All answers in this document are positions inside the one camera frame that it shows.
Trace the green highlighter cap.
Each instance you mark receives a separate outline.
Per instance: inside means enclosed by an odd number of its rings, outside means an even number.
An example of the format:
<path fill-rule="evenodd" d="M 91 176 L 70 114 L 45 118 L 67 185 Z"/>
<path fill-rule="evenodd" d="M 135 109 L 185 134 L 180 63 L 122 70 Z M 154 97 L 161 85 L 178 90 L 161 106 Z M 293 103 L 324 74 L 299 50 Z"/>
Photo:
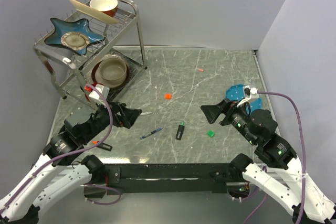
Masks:
<path fill-rule="evenodd" d="M 209 137 L 213 137 L 213 136 L 215 135 L 215 133 L 214 133 L 213 131 L 209 130 L 209 131 L 207 132 L 207 135 L 208 135 Z"/>

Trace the black green-tipped highlighter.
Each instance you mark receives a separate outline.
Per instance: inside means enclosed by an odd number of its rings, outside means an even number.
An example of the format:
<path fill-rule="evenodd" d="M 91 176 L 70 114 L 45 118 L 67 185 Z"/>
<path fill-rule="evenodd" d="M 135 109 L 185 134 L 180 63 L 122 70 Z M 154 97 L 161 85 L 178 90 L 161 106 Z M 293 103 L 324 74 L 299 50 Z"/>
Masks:
<path fill-rule="evenodd" d="M 175 136 L 176 140 L 179 140 L 179 141 L 181 140 L 184 129 L 185 129 L 185 124 L 184 124 L 184 121 L 182 121 L 181 124 L 178 126 L 178 129 L 177 129 L 177 133 L 176 133 L 176 136 Z"/>

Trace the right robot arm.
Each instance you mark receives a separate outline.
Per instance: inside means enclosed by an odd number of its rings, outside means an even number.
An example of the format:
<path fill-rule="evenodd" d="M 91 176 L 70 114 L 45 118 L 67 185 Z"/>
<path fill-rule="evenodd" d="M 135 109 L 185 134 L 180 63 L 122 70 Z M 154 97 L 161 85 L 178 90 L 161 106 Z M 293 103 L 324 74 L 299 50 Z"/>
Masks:
<path fill-rule="evenodd" d="M 247 155 L 239 154 L 229 164 L 228 177 L 255 184 L 281 204 L 294 223 L 331 223 L 335 203 L 303 171 L 303 161 L 292 146 L 276 133 L 278 124 L 270 111 L 256 109 L 248 113 L 237 104 L 224 99 L 217 105 L 203 105 L 201 110 L 210 124 L 224 114 L 220 125 L 232 125 L 255 146 L 255 154 L 268 169 L 262 170 Z"/>

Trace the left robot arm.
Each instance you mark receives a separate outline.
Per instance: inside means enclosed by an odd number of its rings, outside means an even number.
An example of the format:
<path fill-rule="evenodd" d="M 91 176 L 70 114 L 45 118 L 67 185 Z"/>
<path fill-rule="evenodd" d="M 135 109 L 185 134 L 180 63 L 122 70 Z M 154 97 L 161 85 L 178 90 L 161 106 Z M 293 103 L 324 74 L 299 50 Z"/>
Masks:
<path fill-rule="evenodd" d="M 104 177 L 104 164 L 95 155 L 55 183 L 51 181 L 83 152 L 100 132 L 115 127 L 130 129 L 140 116 L 140 109 L 128 109 L 124 103 L 107 102 L 96 112 L 76 110 L 69 115 L 59 133 L 51 138 L 36 164 L 24 179 L 1 200 L 1 223 L 37 223 L 57 201 L 76 187 Z"/>

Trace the orange highlighter cap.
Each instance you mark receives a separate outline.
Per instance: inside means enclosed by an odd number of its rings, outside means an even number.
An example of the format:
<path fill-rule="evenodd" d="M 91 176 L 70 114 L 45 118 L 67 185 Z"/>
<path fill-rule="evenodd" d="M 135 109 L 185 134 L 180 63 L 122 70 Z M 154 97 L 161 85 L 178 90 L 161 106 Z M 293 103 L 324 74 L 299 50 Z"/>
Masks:
<path fill-rule="evenodd" d="M 171 99 L 171 94 L 166 93 L 166 94 L 164 95 L 164 98 L 165 98 L 166 100 Z"/>

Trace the black orange-tipped highlighter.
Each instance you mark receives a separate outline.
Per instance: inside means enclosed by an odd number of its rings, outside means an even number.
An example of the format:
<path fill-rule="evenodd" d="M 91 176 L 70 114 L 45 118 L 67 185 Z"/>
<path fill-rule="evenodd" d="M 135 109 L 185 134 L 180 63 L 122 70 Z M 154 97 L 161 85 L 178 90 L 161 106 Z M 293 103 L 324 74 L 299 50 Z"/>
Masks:
<path fill-rule="evenodd" d="M 109 152 L 112 151 L 112 148 L 113 148 L 111 145 L 106 144 L 106 143 L 100 143 L 99 141 L 92 141 L 92 144 L 96 145 L 97 148 L 100 148 L 100 149 L 103 149 Z"/>

